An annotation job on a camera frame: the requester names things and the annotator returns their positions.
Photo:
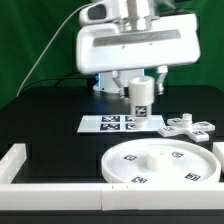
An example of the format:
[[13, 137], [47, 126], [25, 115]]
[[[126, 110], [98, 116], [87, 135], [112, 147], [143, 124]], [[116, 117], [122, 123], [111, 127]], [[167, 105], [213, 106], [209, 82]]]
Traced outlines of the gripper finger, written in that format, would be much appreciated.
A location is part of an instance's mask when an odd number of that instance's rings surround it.
[[158, 94], [162, 94], [164, 92], [164, 80], [168, 74], [168, 66], [163, 65], [156, 68], [156, 74], [158, 75], [156, 80], [156, 91]]
[[123, 71], [113, 71], [112, 79], [120, 89], [124, 89], [127, 86], [127, 76]]

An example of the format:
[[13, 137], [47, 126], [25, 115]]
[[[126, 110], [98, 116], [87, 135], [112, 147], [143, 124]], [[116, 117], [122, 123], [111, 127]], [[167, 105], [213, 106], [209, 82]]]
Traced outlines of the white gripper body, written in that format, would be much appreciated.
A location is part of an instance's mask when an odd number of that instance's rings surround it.
[[115, 23], [90, 25], [77, 36], [83, 74], [191, 64], [200, 57], [194, 14], [161, 17], [145, 32], [121, 33]]

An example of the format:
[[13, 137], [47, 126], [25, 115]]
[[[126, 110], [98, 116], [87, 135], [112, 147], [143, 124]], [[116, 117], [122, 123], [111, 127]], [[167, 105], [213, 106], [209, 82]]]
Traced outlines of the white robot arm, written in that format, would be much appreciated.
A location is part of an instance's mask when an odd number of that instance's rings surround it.
[[179, 0], [92, 0], [79, 15], [82, 29], [76, 40], [76, 63], [83, 74], [95, 74], [93, 92], [119, 98], [128, 79], [154, 68], [156, 90], [170, 66], [200, 57], [197, 17], [175, 6]]

